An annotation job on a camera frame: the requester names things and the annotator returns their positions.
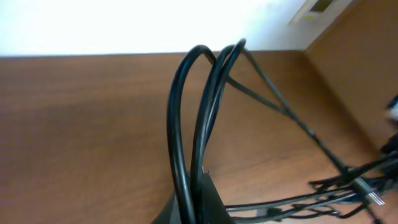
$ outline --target tangled cables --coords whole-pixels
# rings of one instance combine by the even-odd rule
[[[312,195],[303,195],[292,201],[296,202],[300,200],[307,200],[309,198],[317,198],[327,196],[328,202],[319,201],[312,206],[305,206],[300,204],[293,205],[293,209],[288,212],[279,211],[274,215],[268,214],[264,216],[263,219],[252,218],[252,220],[244,218],[234,218],[236,223],[254,223],[254,222],[264,222],[268,220],[280,220],[285,217],[290,218],[313,218],[320,215],[334,215],[338,216],[335,210],[330,211],[320,211],[316,210],[317,207],[325,207],[331,203],[338,202],[361,202],[363,205],[360,206],[358,211],[367,208],[370,213],[373,212],[368,208],[369,196],[375,197],[375,200],[380,200],[378,198],[375,189],[365,181],[361,175],[374,168],[375,164],[368,164],[366,166],[359,167],[357,169],[350,169],[348,166],[344,165],[322,142],[317,138],[315,133],[307,128],[307,126],[298,119],[295,113],[290,109],[287,102],[283,99],[282,95],[279,93],[276,86],[272,81],[262,72],[256,61],[253,59],[252,55],[244,48],[246,41],[240,40],[236,45],[230,45],[225,47],[217,58],[213,55],[211,50],[204,46],[198,45],[188,52],[187,56],[182,60],[179,65],[172,86],[170,89],[169,103],[167,108],[167,139],[169,147],[170,165],[172,168],[172,175],[174,181],[175,192],[178,201],[178,207],[180,211],[180,218],[182,223],[189,224],[201,224],[203,223],[203,206],[202,206],[202,189],[201,189],[201,176],[202,176],[202,163],[203,155],[206,148],[206,144],[209,140],[211,131],[215,124],[217,117],[218,108],[220,106],[221,97],[223,96],[223,91],[225,84],[229,83],[233,87],[242,91],[243,93],[249,95],[260,103],[272,108],[273,110],[282,113],[283,115],[289,117],[291,120],[295,121],[298,126],[300,126],[308,136],[314,140],[318,147],[325,153],[325,155],[331,160],[335,167],[340,171],[341,175],[328,180],[321,180],[318,182],[311,182],[310,185],[316,190]],[[261,78],[265,81],[267,86],[271,89],[273,94],[280,102],[280,106],[265,100],[257,93],[249,90],[242,84],[233,80],[229,76],[229,71],[231,70],[236,59],[243,53],[251,65],[256,69]],[[187,172],[185,167],[183,150],[182,150],[182,135],[181,135],[181,125],[180,125],[180,105],[182,99],[182,91],[185,83],[185,79],[188,75],[189,69],[195,62],[195,60],[201,56],[205,55],[208,61],[212,64],[210,74],[206,81],[203,94],[201,97],[201,102],[197,114],[197,120],[195,125],[195,132],[193,138],[193,152],[192,152],[192,163],[190,167],[190,173]],[[397,156],[387,159],[389,162],[391,160],[396,160]],[[328,190],[332,186],[338,186],[335,190]],[[337,193],[347,192],[346,194],[340,196],[334,196]],[[281,200],[279,204],[286,204],[284,202],[290,202],[289,199]],[[250,204],[250,205],[237,205],[237,206],[227,206],[227,211],[233,212],[234,210],[250,210],[248,208],[275,208],[275,206],[269,206],[270,204],[275,205],[272,202],[260,203],[260,204]],[[307,209],[315,212],[314,215],[307,215],[306,217],[294,216],[293,214],[299,212],[303,209]]]

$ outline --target brown wooden panel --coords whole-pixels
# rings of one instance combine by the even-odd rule
[[[257,52],[255,57],[292,108],[339,156],[353,165],[375,157],[300,52]],[[149,223],[173,191],[165,109],[182,58],[1,59],[0,223]],[[206,60],[199,59],[184,89],[187,162],[209,70]],[[238,60],[231,75],[269,95],[245,59]],[[305,194],[310,192],[308,180],[336,173],[294,123],[230,86],[208,144],[205,169],[225,203]],[[394,214],[387,218],[393,220]],[[340,223],[327,217],[294,221],[320,222]],[[367,222],[362,214],[345,223]]]

